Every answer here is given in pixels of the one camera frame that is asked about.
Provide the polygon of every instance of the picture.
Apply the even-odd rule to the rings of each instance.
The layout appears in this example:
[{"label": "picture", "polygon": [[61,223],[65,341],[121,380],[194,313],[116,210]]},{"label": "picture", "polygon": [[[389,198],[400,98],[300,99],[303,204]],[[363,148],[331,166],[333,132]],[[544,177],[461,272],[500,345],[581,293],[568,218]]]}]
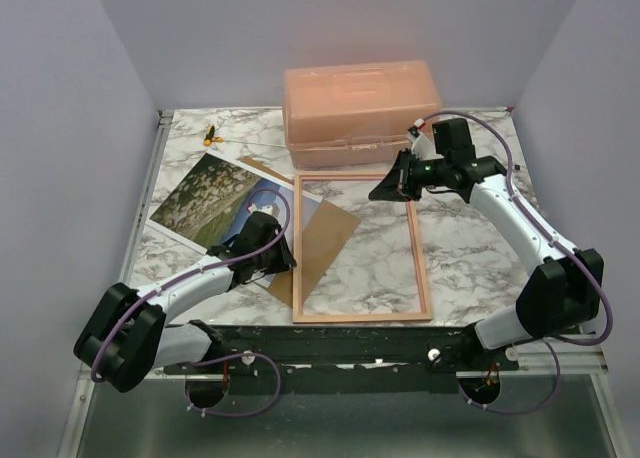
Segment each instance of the picture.
[{"label": "picture", "polygon": [[[254,194],[257,190],[266,191]],[[293,213],[292,185],[210,150],[151,216],[149,225],[204,254],[238,234],[254,211],[268,213],[284,226],[284,204],[268,190],[280,192]],[[321,198],[305,192],[304,200],[306,226]],[[293,217],[285,239],[292,250]],[[258,283],[266,286],[272,279],[264,277]]]}]

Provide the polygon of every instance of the marble surface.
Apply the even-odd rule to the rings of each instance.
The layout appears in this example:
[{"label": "marble surface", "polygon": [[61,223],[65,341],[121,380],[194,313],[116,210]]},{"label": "marble surface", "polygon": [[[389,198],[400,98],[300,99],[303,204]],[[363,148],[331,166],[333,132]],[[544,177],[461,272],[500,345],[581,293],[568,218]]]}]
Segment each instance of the marble surface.
[{"label": "marble surface", "polygon": [[[535,203],[510,115],[506,111],[474,114],[505,136],[515,162],[522,167],[515,173],[514,181]],[[212,123],[219,130],[217,134],[229,140],[284,142],[282,114],[277,108],[176,111],[149,216],[206,152],[202,144],[204,130]],[[500,144],[483,128],[472,123],[471,131],[478,156],[504,157]],[[285,148],[245,143],[212,146],[232,158],[251,156],[283,175],[293,175]],[[378,170],[389,166],[375,164],[364,168]],[[363,221],[307,300],[305,313],[417,311],[404,205],[369,203],[366,195],[370,188],[371,183],[363,182],[310,184],[310,191]],[[417,209],[434,310],[434,320],[426,325],[463,326],[515,301],[526,274],[491,223],[455,195],[426,195]],[[166,278],[198,259],[197,252],[146,226],[131,285]],[[206,300],[177,321],[196,318],[212,324],[286,325],[291,324],[291,309],[260,287],[248,285]]]}]

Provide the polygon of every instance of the dark gray floor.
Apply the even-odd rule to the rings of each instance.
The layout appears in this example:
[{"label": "dark gray floor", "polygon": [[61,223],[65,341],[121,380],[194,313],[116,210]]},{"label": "dark gray floor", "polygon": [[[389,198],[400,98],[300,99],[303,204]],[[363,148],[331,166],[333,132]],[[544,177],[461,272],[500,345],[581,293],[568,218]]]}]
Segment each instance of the dark gray floor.
[{"label": "dark gray floor", "polygon": [[[544,398],[550,378],[503,380],[496,405]],[[556,402],[532,415],[483,413],[457,395],[283,396],[253,418],[187,413],[183,382],[144,382],[120,395],[99,386],[81,457],[597,457],[613,456],[589,377],[567,377]],[[250,409],[263,397],[242,397]]]}]

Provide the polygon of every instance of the storage container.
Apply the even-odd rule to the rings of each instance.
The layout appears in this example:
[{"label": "storage container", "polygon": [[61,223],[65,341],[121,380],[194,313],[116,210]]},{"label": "storage container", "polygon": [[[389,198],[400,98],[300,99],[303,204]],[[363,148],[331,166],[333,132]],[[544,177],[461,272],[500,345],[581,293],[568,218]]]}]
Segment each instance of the storage container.
[{"label": "storage container", "polygon": [[441,107],[424,61],[305,68],[284,75],[285,143],[296,168],[393,161],[410,146],[407,128]]}]

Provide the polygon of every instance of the empty picture frame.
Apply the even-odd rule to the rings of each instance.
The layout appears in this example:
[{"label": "empty picture frame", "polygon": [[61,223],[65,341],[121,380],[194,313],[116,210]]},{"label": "empty picture frame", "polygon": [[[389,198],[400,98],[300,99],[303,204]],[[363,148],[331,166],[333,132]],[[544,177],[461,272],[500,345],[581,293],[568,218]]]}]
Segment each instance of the empty picture frame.
[{"label": "empty picture frame", "polygon": [[294,323],[367,323],[393,321],[429,321],[433,319],[429,282],[422,252],[420,223],[414,202],[407,202],[407,219],[413,263],[418,285],[420,311],[410,313],[371,313],[371,314],[328,314],[305,315],[302,296],[302,191],[306,181],[373,181],[382,180],[386,171],[296,171],[294,183],[293,211],[293,256],[298,266],[293,270],[293,322]]}]

